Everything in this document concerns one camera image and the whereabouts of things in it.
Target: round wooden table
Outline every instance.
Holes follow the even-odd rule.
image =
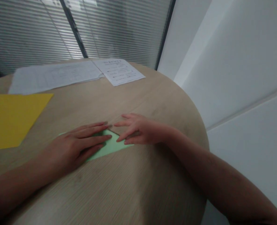
[[[101,78],[46,91],[54,96],[23,143],[0,150],[0,174],[34,157],[60,133],[97,121],[113,124],[130,112],[172,125],[209,150],[200,114],[185,92],[161,73],[131,64],[146,78],[117,87]],[[0,94],[8,92],[11,79],[0,78]],[[205,203],[167,147],[134,145],[87,162],[42,188],[7,223],[200,224]]]

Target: window blinds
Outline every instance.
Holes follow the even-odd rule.
[[[88,57],[155,68],[171,0],[65,0]],[[0,1],[0,72],[83,58],[59,0]]]
[[[59,3],[53,0],[0,1],[0,72],[23,66],[83,58]]]
[[[88,57],[155,68],[170,0],[66,0]]]

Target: green paper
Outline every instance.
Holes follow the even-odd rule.
[[[132,146],[132,145],[125,145],[124,141],[117,142],[116,140],[119,138],[119,135],[117,135],[116,133],[114,133],[110,130],[104,130],[102,132],[99,132],[99,133],[95,134],[94,136],[101,136],[101,135],[112,135],[112,138],[105,141],[103,143],[104,147],[102,147],[93,156],[88,158],[87,161],[91,161],[91,160],[94,160],[96,158],[99,158],[99,157],[102,157],[102,156],[108,155],[110,153],[117,152],[119,150],[122,150],[124,148]]]

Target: adult hand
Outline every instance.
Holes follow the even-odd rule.
[[[164,142],[172,129],[168,125],[149,120],[135,113],[122,114],[122,117],[126,118],[126,120],[117,122],[114,126],[128,126],[128,129],[116,140],[120,142],[126,139],[125,144],[156,144]]]
[[[108,126],[104,124],[89,124],[62,134],[33,159],[43,170],[46,183],[72,172],[103,147],[102,143],[112,136],[92,135],[106,130]]]

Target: white paper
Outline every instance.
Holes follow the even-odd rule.
[[[124,59],[94,60],[94,64],[101,70],[113,86],[145,78],[137,69]]]
[[[102,72],[92,61],[30,66],[16,70],[9,94],[33,94],[73,83],[96,80]]]

